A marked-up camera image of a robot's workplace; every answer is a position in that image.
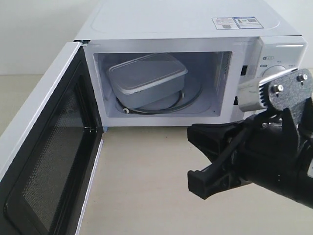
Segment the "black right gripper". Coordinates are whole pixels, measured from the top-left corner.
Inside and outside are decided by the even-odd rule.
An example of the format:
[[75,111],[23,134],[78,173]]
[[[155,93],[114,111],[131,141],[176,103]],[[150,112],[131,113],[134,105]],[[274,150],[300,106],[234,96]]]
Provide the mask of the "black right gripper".
[[254,183],[290,200],[313,206],[313,138],[292,119],[252,119],[222,124],[192,124],[187,139],[209,161],[188,171],[188,189],[208,197]]

